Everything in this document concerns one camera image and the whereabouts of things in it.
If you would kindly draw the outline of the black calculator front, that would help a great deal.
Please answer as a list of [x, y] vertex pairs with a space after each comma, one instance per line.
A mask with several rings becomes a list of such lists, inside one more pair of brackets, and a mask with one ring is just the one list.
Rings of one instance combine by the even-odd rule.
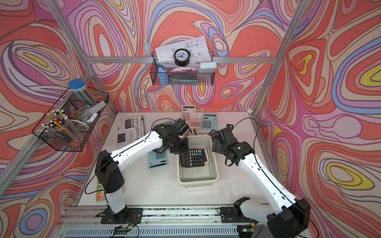
[[197, 168], [205, 165], [202, 153], [196, 149], [190, 149], [179, 155], [180, 166], [182, 168]]

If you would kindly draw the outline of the black calculator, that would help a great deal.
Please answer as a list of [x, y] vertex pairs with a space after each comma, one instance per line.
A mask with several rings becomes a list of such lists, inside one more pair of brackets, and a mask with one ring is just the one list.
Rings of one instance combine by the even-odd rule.
[[165, 146], [161, 146], [159, 148], [154, 149], [153, 152], [158, 153], [158, 154], [163, 154], [166, 150], [167, 150], [167, 148]]
[[180, 166], [182, 168], [197, 168], [205, 165], [202, 153], [196, 149], [190, 149], [179, 155]]

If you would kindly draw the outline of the pink calculator front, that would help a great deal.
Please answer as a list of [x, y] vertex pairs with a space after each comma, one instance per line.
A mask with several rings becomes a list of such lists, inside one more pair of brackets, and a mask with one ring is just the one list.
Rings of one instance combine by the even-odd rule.
[[198, 152], [202, 153], [204, 163], [208, 164], [210, 162], [209, 153], [206, 146], [202, 146], [196, 149]]

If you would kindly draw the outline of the pink calculator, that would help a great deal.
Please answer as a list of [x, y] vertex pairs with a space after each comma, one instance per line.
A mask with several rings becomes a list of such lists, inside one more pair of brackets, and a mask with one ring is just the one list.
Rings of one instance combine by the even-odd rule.
[[196, 149], [198, 152], [202, 153], [204, 163], [208, 164], [210, 162], [209, 153], [206, 146], [202, 146]]
[[186, 120], [196, 119], [196, 106], [182, 105], [181, 118]]
[[199, 135], [199, 131], [197, 129], [190, 129], [189, 135]]
[[189, 119], [187, 124], [191, 129], [199, 129], [201, 128], [201, 120], [200, 119]]

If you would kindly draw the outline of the light blue calculator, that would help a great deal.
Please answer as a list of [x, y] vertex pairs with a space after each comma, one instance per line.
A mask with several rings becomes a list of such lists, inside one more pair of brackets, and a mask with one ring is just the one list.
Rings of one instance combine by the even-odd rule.
[[216, 113], [203, 113], [201, 128], [203, 130], [218, 130], [218, 115]]
[[163, 153], [157, 153], [151, 151], [148, 153], [148, 168], [155, 169], [168, 165], [168, 158], [166, 151]]

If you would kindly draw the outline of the pink calculator behind box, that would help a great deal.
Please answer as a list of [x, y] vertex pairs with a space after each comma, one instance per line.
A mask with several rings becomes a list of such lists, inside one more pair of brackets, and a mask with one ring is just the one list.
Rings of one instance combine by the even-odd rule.
[[197, 129], [190, 129], [189, 135], [199, 135], [199, 131]]

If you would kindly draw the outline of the pink calculator back tilted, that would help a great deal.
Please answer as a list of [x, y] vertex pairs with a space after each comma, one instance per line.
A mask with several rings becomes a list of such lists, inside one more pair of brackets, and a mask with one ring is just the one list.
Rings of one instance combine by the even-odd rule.
[[191, 129], [199, 129], [201, 128], [201, 120], [200, 119], [189, 119], [187, 124]]

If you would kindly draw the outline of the pink calculator back top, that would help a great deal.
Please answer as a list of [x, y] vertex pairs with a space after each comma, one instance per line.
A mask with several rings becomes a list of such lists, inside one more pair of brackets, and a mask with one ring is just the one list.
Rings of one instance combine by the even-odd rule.
[[181, 118], [186, 120], [196, 119], [196, 106], [182, 105]]

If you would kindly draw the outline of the white rounded device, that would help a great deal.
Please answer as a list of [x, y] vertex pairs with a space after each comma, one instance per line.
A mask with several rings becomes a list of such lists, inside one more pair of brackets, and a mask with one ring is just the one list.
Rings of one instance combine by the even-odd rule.
[[215, 73], [216, 70], [216, 62], [203, 62], [198, 65], [197, 73]]

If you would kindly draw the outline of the white paper drawing sheet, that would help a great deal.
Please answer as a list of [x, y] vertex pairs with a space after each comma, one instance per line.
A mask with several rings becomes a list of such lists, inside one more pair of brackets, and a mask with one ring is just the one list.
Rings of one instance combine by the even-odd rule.
[[212, 62], [204, 36], [156, 47], [157, 62], [165, 67], [198, 66]]

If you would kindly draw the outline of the black round clock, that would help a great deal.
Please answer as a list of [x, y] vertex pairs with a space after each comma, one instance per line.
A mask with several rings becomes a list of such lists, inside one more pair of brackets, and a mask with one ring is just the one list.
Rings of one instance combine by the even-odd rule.
[[178, 49], [174, 52], [174, 61], [177, 66], [185, 67], [190, 63], [190, 52], [186, 49]]

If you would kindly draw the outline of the orange paperback book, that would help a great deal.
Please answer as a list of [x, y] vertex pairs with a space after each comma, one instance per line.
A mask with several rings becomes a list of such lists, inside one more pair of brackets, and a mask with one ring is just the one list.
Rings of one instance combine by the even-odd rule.
[[97, 181], [97, 188], [96, 188], [96, 202], [102, 202], [106, 200], [105, 193], [103, 190], [102, 184]]

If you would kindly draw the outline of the white stapler in basket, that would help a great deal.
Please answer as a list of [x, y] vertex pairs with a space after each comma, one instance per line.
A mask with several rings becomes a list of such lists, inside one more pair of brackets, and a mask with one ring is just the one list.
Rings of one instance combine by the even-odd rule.
[[98, 113], [101, 109], [103, 109], [106, 106], [106, 103], [104, 101], [101, 101], [94, 106], [89, 107], [86, 110], [81, 110], [80, 113], [78, 113], [77, 116], [73, 116], [74, 119], [86, 122], [93, 118], [93, 115]]

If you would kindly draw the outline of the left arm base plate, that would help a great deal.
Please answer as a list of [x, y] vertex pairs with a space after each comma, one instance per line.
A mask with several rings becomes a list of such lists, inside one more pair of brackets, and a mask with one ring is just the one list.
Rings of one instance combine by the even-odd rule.
[[142, 208], [125, 207], [121, 212], [114, 214], [109, 208], [97, 214], [101, 218], [101, 224], [140, 224], [142, 220]]

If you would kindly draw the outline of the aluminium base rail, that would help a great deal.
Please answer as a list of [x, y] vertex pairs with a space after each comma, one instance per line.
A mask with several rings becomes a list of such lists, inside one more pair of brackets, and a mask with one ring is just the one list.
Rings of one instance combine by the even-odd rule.
[[222, 223], [220, 206], [143, 206], [140, 224], [101, 224], [101, 206], [73, 208], [60, 220], [54, 238], [271, 238], [263, 224]]

